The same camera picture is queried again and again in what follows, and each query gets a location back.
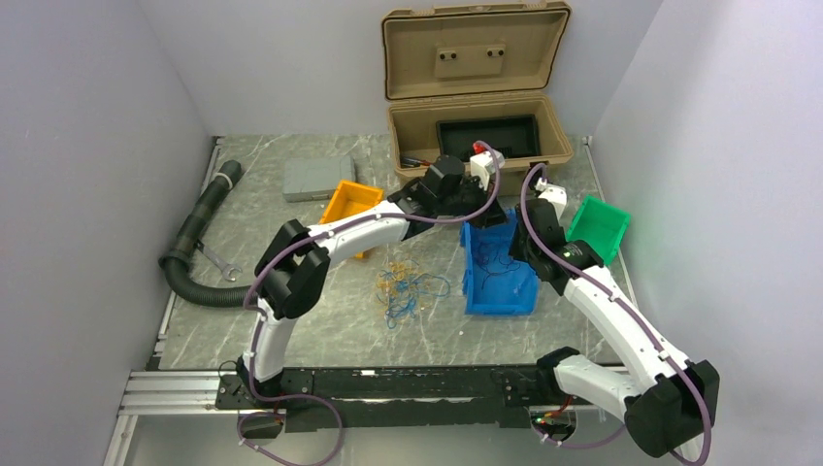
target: tan case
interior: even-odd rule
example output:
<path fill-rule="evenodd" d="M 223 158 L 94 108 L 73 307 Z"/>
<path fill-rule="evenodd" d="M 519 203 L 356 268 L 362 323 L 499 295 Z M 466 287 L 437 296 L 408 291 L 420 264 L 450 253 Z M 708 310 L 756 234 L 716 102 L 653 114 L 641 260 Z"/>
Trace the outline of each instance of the tan case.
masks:
<path fill-rule="evenodd" d="M 400 156 L 437 159 L 437 122 L 454 119 L 535 116 L 542 154 L 506 160 L 507 193 L 531 164 L 567 162 L 572 146 L 542 89 L 571 13 L 565 2 L 389 13 L 382 21 L 385 96 L 398 176 L 423 175 L 425 167 L 401 167 Z"/>

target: black tube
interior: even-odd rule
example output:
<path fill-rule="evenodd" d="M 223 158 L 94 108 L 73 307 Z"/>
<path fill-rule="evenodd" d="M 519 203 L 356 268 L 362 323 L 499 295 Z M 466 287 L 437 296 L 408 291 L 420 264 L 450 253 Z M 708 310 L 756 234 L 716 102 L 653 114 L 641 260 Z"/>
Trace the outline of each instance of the black tube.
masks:
<path fill-rule="evenodd" d="M 223 163 L 218 173 L 225 176 L 214 177 L 206 186 L 194 204 L 191 214 L 185 218 L 174 245 L 169 252 L 160 257 L 159 262 L 165 273 L 166 282 L 182 299 L 213 308 L 237 308 L 243 305 L 248 286 L 215 288 L 196 283 L 188 276 L 189 261 L 197 240 L 206 230 L 214 211 L 220 207 L 232 187 L 240 181 L 243 169 L 239 162 L 229 160 Z"/>

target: green bin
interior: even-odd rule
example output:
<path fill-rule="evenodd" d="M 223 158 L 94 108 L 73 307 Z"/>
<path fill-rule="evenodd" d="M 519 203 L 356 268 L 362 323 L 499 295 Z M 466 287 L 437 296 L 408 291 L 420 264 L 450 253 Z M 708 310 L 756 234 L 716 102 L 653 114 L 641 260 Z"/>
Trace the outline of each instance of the green bin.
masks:
<path fill-rule="evenodd" d="M 568 241 L 583 240 L 611 264 L 620 250 L 623 234 L 629 227 L 629 214 L 592 196 L 586 196 L 566 235 Z"/>

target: gray marble surface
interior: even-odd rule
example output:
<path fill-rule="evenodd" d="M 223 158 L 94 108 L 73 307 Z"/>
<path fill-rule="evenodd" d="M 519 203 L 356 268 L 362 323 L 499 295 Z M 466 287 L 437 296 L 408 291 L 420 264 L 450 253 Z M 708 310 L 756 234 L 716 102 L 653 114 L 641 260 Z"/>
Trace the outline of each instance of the gray marble surface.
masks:
<path fill-rule="evenodd" d="M 566 187 L 569 206 L 561 218 L 568 228 L 586 195 L 599 196 L 594 172 L 579 138 L 576 155 L 552 170 L 553 181 Z M 389 158 L 389 137 L 366 136 L 230 136 L 220 142 L 216 166 L 236 159 L 246 171 L 217 211 L 203 242 L 224 259 L 243 267 L 237 284 L 250 283 L 254 265 L 280 226 L 298 218 L 316 223 L 328 201 L 286 203 L 281 194 L 282 167 L 289 157 L 333 158 L 351 154 L 360 183 L 386 193 L 400 187 Z M 513 205 L 513 199 L 504 204 Z M 617 356 L 594 326 L 571 304 L 541 284 L 538 306 L 530 316 L 466 316 L 461 294 L 465 252 L 458 226 L 435 226 L 400 244 L 371 250 L 366 259 L 351 258 L 329 271 L 319 303 L 301 317 L 286 352 L 287 365 L 407 366 L 534 363 L 564 346 L 579 349 L 601 363 Z M 376 299 L 377 275 L 389 261 L 413 258 L 423 271 L 445 276 L 448 297 L 424 302 L 416 318 L 386 327 L 385 308 Z M 619 258 L 611 264 L 626 289 Z M 192 262 L 195 281 L 229 286 L 200 253 Z M 178 298 L 172 311 L 161 369 L 216 368 L 245 349 L 255 314 L 240 309 L 210 309 Z"/>

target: yellow plastic container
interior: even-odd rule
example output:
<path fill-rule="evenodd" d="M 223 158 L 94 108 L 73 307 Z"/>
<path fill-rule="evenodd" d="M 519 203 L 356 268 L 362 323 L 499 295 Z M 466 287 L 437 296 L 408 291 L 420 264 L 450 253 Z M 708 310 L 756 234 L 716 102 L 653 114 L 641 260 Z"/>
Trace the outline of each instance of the yellow plastic container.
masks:
<path fill-rule="evenodd" d="M 373 208 L 382 200 L 383 190 L 379 187 L 342 180 L 337 185 L 332 200 L 329 201 L 326 212 L 323 213 L 319 223 L 331 223 L 341 218 L 360 214 Z M 358 252 L 355 257 L 362 259 L 366 257 L 366 253 Z"/>

